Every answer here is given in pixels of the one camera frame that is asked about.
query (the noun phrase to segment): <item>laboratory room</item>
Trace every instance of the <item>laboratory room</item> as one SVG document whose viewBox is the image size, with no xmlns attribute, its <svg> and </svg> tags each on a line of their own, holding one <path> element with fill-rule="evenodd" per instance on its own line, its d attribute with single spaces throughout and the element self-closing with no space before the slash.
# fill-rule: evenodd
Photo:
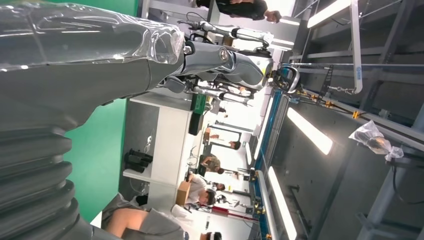
<svg viewBox="0 0 424 240">
<path fill-rule="evenodd" d="M 422 13 L 0 1 L 0 240 L 424 240 Z"/>
</svg>

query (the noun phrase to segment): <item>plastic bag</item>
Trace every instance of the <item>plastic bag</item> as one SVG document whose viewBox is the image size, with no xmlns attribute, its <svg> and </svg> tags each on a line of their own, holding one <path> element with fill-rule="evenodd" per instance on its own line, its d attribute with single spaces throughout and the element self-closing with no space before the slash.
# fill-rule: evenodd
<svg viewBox="0 0 424 240">
<path fill-rule="evenodd" d="M 387 161 L 404 156 L 402 148 L 392 146 L 372 120 L 356 129 L 349 138 L 364 144 L 375 154 L 385 155 Z"/>
<path fill-rule="evenodd" d="M 74 3 L 0 5 L 0 71 L 63 64 L 175 64 L 184 33 L 155 22 Z"/>
</svg>

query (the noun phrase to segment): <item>black shirt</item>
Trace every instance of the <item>black shirt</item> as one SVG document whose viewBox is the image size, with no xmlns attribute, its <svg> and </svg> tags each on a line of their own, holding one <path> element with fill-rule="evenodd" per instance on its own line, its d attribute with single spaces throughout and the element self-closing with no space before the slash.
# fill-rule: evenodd
<svg viewBox="0 0 424 240">
<path fill-rule="evenodd" d="M 236 15 L 252 20 L 265 19 L 264 13 L 266 10 L 268 10 L 268 6 L 265 0 L 254 0 L 253 3 L 242 2 L 236 4 L 231 4 L 229 1 L 225 0 L 217 0 L 216 4 L 218 5 L 219 11 L 223 14 L 230 16 Z"/>
</svg>

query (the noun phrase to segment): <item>cardboard box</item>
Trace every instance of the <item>cardboard box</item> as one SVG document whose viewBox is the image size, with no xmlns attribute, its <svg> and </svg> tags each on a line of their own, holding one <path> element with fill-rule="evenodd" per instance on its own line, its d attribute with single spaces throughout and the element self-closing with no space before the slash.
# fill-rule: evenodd
<svg viewBox="0 0 424 240">
<path fill-rule="evenodd" d="M 184 206 L 186 204 L 187 198 L 189 197 L 190 191 L 190 183 L 183 181 L 178 187 L 178 191 L 176 192 L 176 201 L 175 203 L 180 206 Z"/>
</svg>

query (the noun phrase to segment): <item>robotic hand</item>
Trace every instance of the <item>robotic hand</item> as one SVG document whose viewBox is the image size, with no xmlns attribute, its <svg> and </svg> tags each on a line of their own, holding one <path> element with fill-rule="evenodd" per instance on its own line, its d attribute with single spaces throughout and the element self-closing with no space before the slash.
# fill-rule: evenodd
<svg viewBox="0 0 424 240">
<path fill-rule="evenodd" d="M 268 47 L 274 39 L 274 35 L 270 32 L 256 31 L 248 28 L 240 28 L 234 25 L 212 25 L 207 21 L 189 21 L 181 20 L 179 24 L 190 25 L 190 30 L 211 32 L 215 34 L 221 34 L 233 39 L 241 39 L 246 41 L 255 41 L 263 44 L 264 47 Z"/>
</svg>

